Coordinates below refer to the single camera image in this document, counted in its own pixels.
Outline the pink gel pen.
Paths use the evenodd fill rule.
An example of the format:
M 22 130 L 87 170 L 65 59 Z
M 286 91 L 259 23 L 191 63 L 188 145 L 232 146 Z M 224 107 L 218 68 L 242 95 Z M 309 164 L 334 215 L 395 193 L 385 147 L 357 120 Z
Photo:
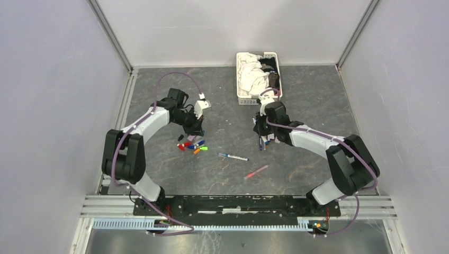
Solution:
M 261 168 L 255 170 L 255 171 L 253 171 L 253 172 L 251 172 L 251 173 L 249 173 L 248 175 L 246 175 L 246 176 L 244 177 L 244 180 L 247 180 L 247 179 L 249 179 L 249 178 L 254 177 L 255 175 L 257 175 L 257 174 L 259 174 L 260 172 L 262 172 L 263 170 L 267 169 L 268 167 L 269 167 L 269 165 L 264 165 L 264 166 L 262 166 Z

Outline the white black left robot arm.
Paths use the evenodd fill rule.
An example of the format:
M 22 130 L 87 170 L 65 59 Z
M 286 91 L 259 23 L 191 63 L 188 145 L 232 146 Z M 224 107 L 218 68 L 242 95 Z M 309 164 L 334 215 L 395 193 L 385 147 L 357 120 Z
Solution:
M 123 129 L 111 129 L 106 133 L 101 170 L 111 177 L 111 182 L 128 185 L 152 215 L 161 215 L 166 210 L 165 191 L 146 173 L 145 144 L 161 128 L 175 123 L 187 135 L 202 136 L 204 110 L 211 107 L 205 95 L 189 108 L 188 94 L 171 88 L 168 95 L 156 101 L 149 110 Z

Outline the clear blue ballpoint pen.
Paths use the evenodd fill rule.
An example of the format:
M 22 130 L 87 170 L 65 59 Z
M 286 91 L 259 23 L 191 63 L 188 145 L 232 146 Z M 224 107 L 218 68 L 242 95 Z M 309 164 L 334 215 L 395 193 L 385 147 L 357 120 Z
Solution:
M 230 155 L 228 153 L 219 153 L 218 156 L 224 157 L 224 158 L 232 158 L 232 159 L 242 160 L 242 161 L 249 161 L 248 158 L 236 156 L 236 155 Z

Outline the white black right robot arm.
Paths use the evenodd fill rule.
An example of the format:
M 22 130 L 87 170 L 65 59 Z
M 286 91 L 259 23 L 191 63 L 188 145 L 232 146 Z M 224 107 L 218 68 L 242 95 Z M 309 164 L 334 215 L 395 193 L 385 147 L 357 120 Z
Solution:
M 306 194 L 306 210 L 313 216 L 321 215 L 332 201 L 378 184 L 380 170 L 360 136 L 334 136 L 292 121 L 282 102 L 261 103 L 253 130 L 263 138 L 306 149 L 327 160 L 331 177 Z

